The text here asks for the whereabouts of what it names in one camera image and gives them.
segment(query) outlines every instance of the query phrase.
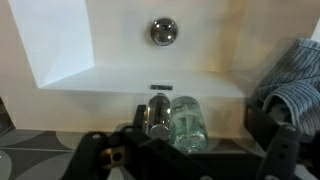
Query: clear glass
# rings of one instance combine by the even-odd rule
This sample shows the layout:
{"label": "clear glass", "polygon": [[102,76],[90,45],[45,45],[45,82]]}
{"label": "clear glass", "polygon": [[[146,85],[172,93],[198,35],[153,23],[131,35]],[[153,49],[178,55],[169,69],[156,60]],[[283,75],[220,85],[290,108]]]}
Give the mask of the clear glass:
{"label": "clear glass", "polygon": [[183,96],[172,101],[170,143],[183,153],[206,149],[208,134],[200,105],[194,98]]}

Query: white sink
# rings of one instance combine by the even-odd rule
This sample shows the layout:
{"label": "white sink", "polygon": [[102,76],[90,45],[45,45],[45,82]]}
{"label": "white sink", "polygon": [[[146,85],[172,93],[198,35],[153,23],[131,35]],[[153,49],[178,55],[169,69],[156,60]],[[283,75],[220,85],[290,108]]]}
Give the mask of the white sink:
{"label": "white sink", "polygon": [[[11,69],[1,68],[0,95],[21,129],[110,131],[159,92],[150,85],[172,85],[162,91],[171,99],[200,101],[210,136],[248,137],[245,98],[320,16],[317,0],[8,1],[14,20],[2,2],[3,38],[18,32],[26,55],[20,38],[1,41]],[[150,37],[163,17],[179,28],[166,47]]]}

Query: gray towel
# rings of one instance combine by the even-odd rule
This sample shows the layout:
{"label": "gray towel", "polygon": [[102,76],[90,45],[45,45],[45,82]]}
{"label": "gray towel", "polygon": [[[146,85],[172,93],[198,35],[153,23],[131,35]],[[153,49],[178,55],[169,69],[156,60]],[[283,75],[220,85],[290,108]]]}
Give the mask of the gray towel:
{"label": "gray towel", "polygon": [[320,43],[298,39],[254,91],[250,104],[303,133],[320,130]]}

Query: sink basin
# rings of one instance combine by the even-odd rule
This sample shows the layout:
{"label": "sink basin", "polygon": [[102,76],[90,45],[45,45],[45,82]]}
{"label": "sink basin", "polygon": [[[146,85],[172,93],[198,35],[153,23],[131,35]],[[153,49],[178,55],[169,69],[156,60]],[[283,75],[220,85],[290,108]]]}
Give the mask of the sink basin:
{"label": "sink basin", "polygon": [[[210,137],[248,138],[246,98],[311,36],[319,9],[318,0],[1,1],[0,96],[19,129],[113,131],[156,93],[189,95]],[[150,37],[159,18],[179,29],[166,47]]]}

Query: patterned floor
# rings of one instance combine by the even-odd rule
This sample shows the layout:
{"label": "patterned floor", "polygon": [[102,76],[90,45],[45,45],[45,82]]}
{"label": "patterned floor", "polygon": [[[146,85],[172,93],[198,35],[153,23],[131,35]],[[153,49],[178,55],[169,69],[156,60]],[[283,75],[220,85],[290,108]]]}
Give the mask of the patterned floor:
{"label": "patterned floor", "polygon": [[[0,99],[0,180],[56,180],[59,179],[84,133],[17,130]],[[264,152],[252,140],[210,139],[212,153]],[[304,167],[297,167],[303,179],[315,179]],[[123,168],[116,168],[108,179],[133,179]]]}

